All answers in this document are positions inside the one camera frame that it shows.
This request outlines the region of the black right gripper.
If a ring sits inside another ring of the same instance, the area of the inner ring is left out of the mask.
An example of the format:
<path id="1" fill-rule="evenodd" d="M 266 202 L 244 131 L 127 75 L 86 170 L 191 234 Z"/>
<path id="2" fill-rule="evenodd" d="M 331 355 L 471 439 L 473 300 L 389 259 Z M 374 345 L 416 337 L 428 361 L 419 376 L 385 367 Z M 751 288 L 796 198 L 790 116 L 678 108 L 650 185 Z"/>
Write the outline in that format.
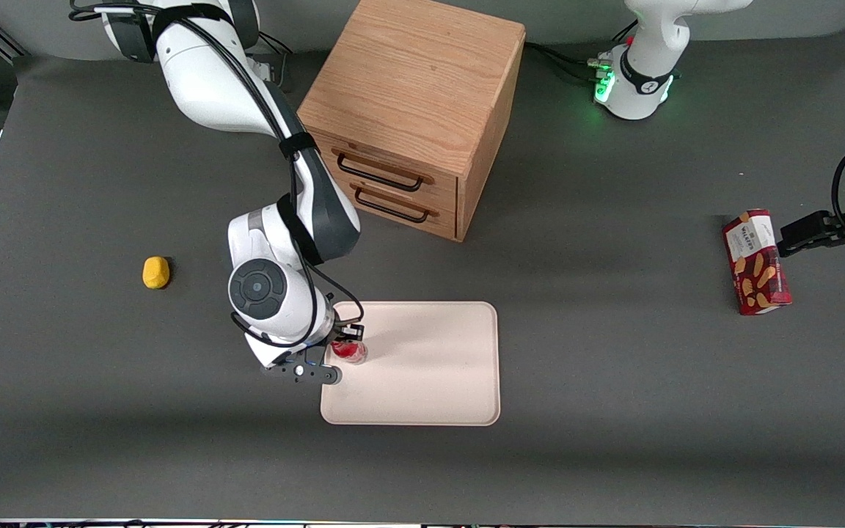
<path id="1" fill-rule="evenodd" d="M 343 343 L 362 343 L 363 335 L 365 335 L 365 327 L 359 323 L 336 324 L 333 328 L 332 322 L 325 322 L 309 336 L 309 338 L 302 344 L 295 345 L 295 347 L 279 347 L 278 345 L 265 344 L 259 337 L 262 333 L 258 333 L 255 329 L 246 330 L 246 342 L 255 355 L 256 360 L 262 365 L 260 371 L 267 377 L 284 378 L 295 382 L 295 384 L 321 384 L 321 385 L 335 385 L 341 381 L 341 369 L 335 365 L 327 364 L 313 364 L 305 360 L 305 358 L 292 358 L 286 360 L 290 355 L 296 352 L 305 351 L 314 345 L 321 345 L 325 343 L 326 338 L 332 333 L 333 341 Z"/>

